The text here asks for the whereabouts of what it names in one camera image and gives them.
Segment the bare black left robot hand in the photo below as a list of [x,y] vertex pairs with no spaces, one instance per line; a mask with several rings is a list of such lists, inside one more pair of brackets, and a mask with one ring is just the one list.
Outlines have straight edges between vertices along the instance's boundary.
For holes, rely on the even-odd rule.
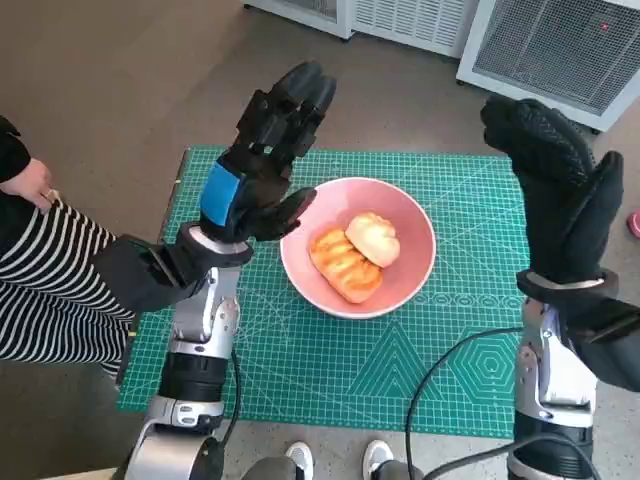
[[336,86],[319,63],[306,61],[269,91],[254,92],[236,139],[214,163],[202,191],[199,226],[207,237],[229,244],[277,240],[300,225],[316,191],[287,193],[293,163],[314,144]]

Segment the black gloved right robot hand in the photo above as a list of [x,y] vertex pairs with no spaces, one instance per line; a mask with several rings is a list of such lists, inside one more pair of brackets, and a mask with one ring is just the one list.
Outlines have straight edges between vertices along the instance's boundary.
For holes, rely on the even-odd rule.
[[556,284],[600,278],[623,156],[596,161],[570,120],[537,100],[491,97],[480,117],[486,144],[510,158],[522,189],[531,270]]

